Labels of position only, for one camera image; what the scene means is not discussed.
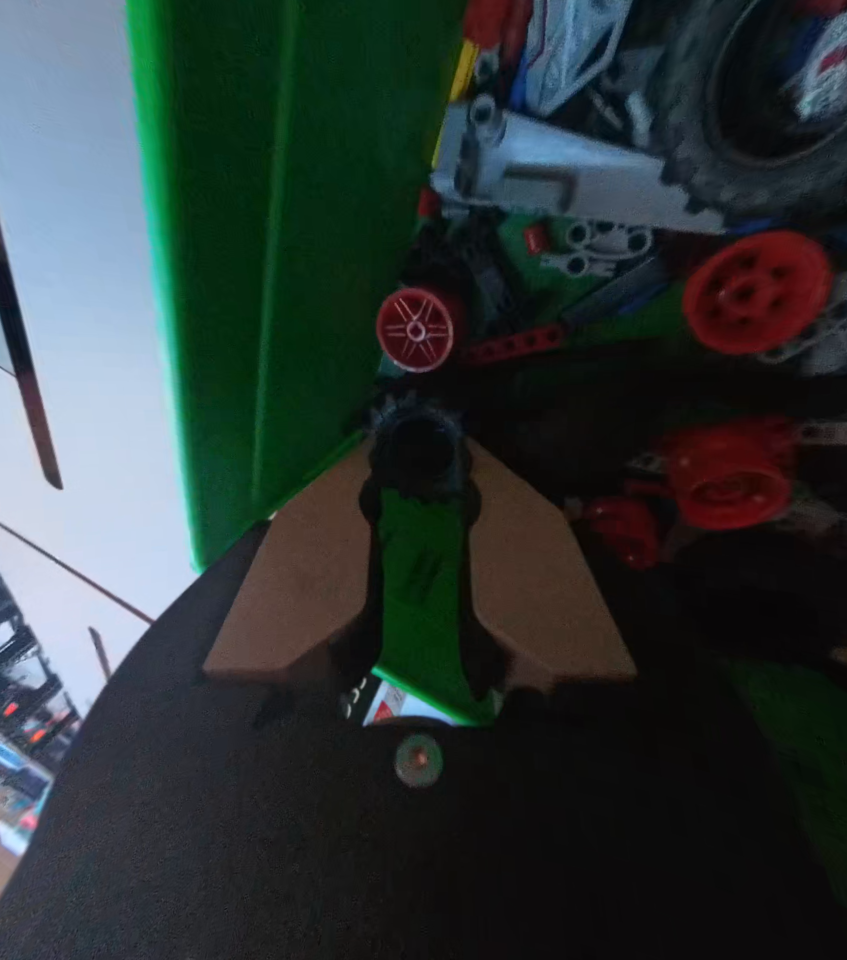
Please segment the red spoked lego wheel hub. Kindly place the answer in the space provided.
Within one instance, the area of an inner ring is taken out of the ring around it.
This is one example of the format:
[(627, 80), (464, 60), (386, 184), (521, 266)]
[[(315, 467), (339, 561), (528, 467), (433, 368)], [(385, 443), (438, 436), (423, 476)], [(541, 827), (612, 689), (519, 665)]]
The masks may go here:
[(458, 352), (467, 334), (468, 307), (450, 291), (403, 286), (382, 302), (375, 334), (382, 353), (400, 370), (430, 374)]

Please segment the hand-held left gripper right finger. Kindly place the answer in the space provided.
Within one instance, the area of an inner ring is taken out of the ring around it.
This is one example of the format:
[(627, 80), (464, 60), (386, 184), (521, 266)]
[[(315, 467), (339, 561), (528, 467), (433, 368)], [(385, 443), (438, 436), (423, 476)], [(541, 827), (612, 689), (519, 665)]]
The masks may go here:
[(503, 690), (632, 682), (633, 656), (563, 511), (477, 442), (466, 448), (480, 499), (471, 604), (504, 654)]

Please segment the green plastic bin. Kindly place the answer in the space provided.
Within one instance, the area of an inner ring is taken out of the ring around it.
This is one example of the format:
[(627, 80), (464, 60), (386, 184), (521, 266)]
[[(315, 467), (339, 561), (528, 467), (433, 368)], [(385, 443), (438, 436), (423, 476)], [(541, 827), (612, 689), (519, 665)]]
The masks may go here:
[(847, 688), (722, 662), (656, 574), (571, 532), (649, 669), (528, 691), (393, 769), (399, 726), (198, 680), (264, 515), (345, 450), (463, 2), (129, 2), (193, 557), (143, 638), (151, 958), (847, 958)]

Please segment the small black lego tyre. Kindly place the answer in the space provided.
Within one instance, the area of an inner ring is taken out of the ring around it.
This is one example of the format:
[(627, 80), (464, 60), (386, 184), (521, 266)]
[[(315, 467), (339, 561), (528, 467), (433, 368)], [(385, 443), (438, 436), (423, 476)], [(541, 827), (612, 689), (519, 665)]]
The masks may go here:
[(463, 498), (471, 458), (460, 416), (415, 393), (371, 410), (369, 467), (382, 491), (421, 502)]

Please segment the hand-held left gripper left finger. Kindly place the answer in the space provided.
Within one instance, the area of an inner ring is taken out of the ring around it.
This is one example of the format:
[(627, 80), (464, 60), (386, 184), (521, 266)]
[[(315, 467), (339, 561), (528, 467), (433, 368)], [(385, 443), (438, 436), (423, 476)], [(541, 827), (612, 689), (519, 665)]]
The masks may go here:
[(214, 681), (297, 685), (330, 678), (332, 646), (367, 603), (372, 528), (359, 497), (362, 440), (276, 511), (202, 665)]

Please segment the large black lego tyre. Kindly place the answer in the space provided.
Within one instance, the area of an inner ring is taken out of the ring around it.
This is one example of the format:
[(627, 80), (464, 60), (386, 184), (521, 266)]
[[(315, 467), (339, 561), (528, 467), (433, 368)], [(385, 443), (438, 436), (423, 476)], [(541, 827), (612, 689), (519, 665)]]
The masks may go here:
[(847, 2), (691, 2), (652, 83), (664, 180), (729, 218), (847, 201)]

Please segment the small red lego piece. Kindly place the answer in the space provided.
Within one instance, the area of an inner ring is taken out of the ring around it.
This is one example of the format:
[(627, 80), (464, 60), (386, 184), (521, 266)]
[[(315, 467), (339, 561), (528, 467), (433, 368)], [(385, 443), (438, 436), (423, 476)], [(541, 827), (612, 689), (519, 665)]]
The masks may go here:
[(659, 563), (660, 529), (642, 499), (628, 495), (596, 498), (585, 507), (584, 519), (604, 545), (630, 569), (651, 570)]

